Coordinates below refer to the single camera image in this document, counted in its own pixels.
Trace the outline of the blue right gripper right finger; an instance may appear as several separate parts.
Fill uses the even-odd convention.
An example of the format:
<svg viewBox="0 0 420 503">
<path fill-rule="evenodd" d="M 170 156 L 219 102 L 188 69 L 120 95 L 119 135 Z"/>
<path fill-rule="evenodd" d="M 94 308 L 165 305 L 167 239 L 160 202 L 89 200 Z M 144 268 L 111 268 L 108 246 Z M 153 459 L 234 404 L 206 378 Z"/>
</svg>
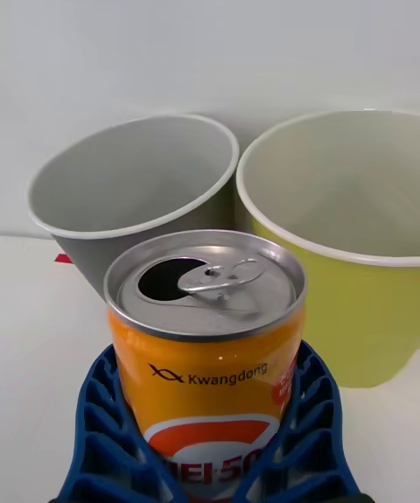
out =
<svg viewBox="0 0 420 503">
<path fill-rule="evenodd" d="M 239 502 L 335 502 L 361 494 L 342 443 L 338 386 L 302 342 L 280 430 L 237 489 Z"/>
</svg>

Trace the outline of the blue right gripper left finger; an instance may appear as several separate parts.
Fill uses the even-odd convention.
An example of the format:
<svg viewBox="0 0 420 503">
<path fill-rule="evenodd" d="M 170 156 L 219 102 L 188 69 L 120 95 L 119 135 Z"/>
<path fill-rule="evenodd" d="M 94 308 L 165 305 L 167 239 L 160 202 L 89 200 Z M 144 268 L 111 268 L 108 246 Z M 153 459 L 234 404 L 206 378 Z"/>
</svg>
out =
<svg viewBox="0 0 420 503">
<path fill-rule="evenodd" d="M 187 502 L 144 441 L 123 398 L 114 348 L 90 367 L 75 414 L 73 458 L 57 502 Z"/>
</svg>

